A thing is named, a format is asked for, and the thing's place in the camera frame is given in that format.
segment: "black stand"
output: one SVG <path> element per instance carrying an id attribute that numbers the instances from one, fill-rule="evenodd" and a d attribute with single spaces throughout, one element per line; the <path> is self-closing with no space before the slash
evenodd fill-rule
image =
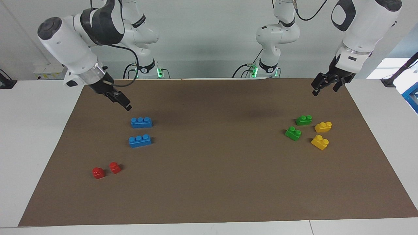
<path id="1" fill-rule="evenodd" d="M 414 63 L 416 60 L 418 60 L 418 52 L 415 53 L 415 55 L 413 55 L 411 57 L 411 59 L 409 59 L 401 68 L 399 68 L 399 70 L 393 74 L 390 78 L 382 78 L 381 81 L 383 83 L 383 85 L 385 87 L 396 87 L 393 82 L 394 80 L 401 75 L 401 73 L 403 73 L 405 70 L 409 69 L 410 66 L 412 65 L 412 63 Z"/>
<path id="2" fill-rule="evenodd" d="M 0 89 L 12 89 L 18 81 L 7 79 L 3 74 L 0 74 L 0 82 L 4 83 L 4 85 L 0 86 Z"/>

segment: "red lego brick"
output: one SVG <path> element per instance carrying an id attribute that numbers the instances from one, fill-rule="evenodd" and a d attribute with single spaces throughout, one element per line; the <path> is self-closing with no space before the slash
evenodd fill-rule
<path id="1" fill-rule="evenodd" d="M 105 171 L 102 168 L 96 167 L 93 169 L 93 176 L 96 179 L 100 179 L 106 176 Z"/>
<path id="2" fill-rule="evenodd" d="M 120 168 L 120 166 L 116 163 L 116 162 L 112 162 L 111 164 L 109 164 L 110 170 L 114 173 L 117 174 L 119 171 L 121 171 L 122 169 Z"/>

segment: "yellow lego brick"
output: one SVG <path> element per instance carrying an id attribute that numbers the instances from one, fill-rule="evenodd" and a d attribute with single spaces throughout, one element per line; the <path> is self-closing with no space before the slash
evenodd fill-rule
<path id="1" fill-rule="evenodd" d="M 316 133 L 328 132 L 331 128 L 332 128 L 332 123 L 331 122 L 318 123 L 315 126 L 315 131 L 316 131 Z"/>
<path id="2" fill-rule="evenodd" d="M 322 138 L 321 135 L 317 135 L 312 140 L 311 144 L 315 145 L 317 148 L 321 150 L 324 150 L 328 146 L 329 141 L 327 139 Z"/>

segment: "green lego brick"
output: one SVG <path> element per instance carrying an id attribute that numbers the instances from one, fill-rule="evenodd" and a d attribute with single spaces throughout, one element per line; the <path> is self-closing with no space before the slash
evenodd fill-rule
<path id="1" fill-rule="evenodd" d="M 306 126 L 309 125 L 312 122 L 312 116 L 307 115 L 307 116 L 300 116 L 298 117 L 298 119 L 296 119 L 296 125 L 298 126 Z"/>
<path id="2" fill-rule="evenodd" d="M 301 137 L 302 132 L 300 130 L 297 130 L 295 127 L 291 126 L 286 131 L 285 135 L 291 138 L 292 140 L 297 141 Z"/>

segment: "blue object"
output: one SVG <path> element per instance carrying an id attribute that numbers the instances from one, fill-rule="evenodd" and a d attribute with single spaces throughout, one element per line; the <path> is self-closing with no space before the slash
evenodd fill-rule
<path id="1" fill-rule="evenodd" d="M 418 82 L 402 94 L 403 98 L 418 113 Z"/>
<path id="2" fill-rule="evenodd" d="M 133 128 L 150 128 L 153 126 L 153 122 L 149 117 L 138 117 L 131 119 L 131 126 Z"/>
<path id="3" fill-rule="evenodd" d="M 130 137 L 129 138 L 129 146 L 131 148 L 142 147 L 151 144 L 151 138 L 149 135 L 138 135 L 137 137 Z"/>

